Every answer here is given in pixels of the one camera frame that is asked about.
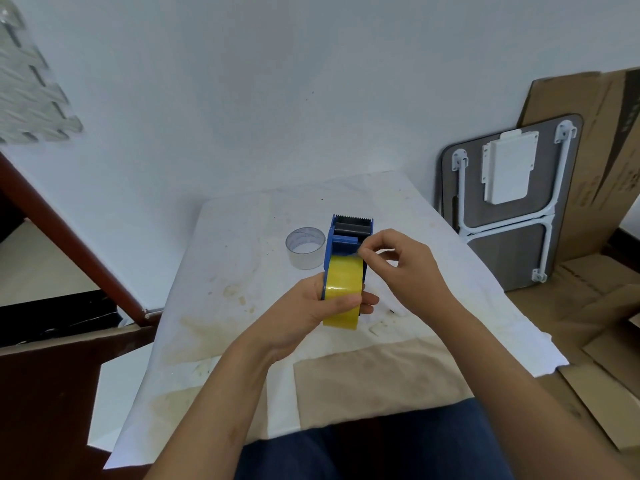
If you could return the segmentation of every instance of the dark blue pants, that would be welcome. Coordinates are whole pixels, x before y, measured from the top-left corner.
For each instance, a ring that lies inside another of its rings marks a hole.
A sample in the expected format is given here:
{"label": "dark blue pants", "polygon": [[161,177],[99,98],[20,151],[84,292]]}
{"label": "dark blue pants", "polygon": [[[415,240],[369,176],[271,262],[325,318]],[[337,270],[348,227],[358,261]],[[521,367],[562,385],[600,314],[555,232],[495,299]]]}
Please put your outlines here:
{"label": "dark blue pants", "polygon": [[[513,480],[475,399],[379,418],[388,478]],[[342,480],[331,426],[244,447],[236,480]]]}

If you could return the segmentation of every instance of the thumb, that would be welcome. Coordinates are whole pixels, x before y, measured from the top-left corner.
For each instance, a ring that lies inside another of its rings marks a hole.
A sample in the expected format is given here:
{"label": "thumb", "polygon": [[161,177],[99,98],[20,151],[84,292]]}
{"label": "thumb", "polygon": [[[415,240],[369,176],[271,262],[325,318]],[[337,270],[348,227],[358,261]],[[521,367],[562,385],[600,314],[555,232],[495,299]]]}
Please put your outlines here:
{"label": "thumb", "polygon": [[324,320],[338,313],[348,312],[356,306],[360,306],[362,295],[346,294],[336,298],[317,301],[314,306],[313,316],[318,320]]}
{"label": "thumb", "polygon": [[373,250],[360,248],[358,250],[358,254],[384,281],[387,281],[390,273],[393,273],[396,269],[394,266],[391,266],[386,259]]}

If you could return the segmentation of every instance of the left hand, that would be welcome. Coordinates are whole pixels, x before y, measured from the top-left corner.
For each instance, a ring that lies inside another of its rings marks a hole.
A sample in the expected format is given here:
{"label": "left hand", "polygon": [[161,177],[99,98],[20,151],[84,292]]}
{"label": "left hand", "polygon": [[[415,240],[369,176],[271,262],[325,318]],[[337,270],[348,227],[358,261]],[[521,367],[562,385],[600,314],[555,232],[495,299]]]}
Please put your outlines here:
{"label": "left hand", "polygon": [[380,301],[376,295],[343,295],[321,300],[324,273],[300,280],[284,293],[258,320],[241,335],[264,348],[270,363],[291,354],[322,320],[360,306],[360,313],[373,313],[373,305]]}

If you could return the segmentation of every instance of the hand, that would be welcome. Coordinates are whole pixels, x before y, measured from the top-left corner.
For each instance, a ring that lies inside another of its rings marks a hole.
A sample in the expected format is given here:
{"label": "hand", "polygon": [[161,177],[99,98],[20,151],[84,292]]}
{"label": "hand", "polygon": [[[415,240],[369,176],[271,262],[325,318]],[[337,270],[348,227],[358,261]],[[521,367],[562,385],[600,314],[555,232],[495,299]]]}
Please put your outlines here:
{"label": "hand", "polygon": [[239,337],[264,348],[270,363],[291,354],[322,320],[360,306],[360,313],[373,313],[380,298],[363,291],[321,300],[324,273],[300,280],[284,293]]}
{"label": "hand", "polygon": [[[394,229],[364,240],[358,254],[411,313],[428,322],[457,303],[427,245]],[[387,261],[398,261],[397,267]]]}

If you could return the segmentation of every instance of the tape roll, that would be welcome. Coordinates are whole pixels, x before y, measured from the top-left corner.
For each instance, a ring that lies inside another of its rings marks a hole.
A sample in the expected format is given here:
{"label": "tape roll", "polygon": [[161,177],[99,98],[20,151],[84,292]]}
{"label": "tape roll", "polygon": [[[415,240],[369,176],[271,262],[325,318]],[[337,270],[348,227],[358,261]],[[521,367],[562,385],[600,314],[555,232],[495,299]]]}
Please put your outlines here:
{"label": "tape roll", "polygon": [[[362,293],[362,258],[357,256],[331,256],[326,272],[324,299],[345,294]],[[360,307],[323,320],[323,325],[356,330]]]}
{"label": "tape roll", "polygon": [[[308,244],[317,244],[318,248],[309,251]],[[298,269],[313,269],[324,262],[326,238],[320,229],[300,227],[287,236],[285,246],[289,261]]]}

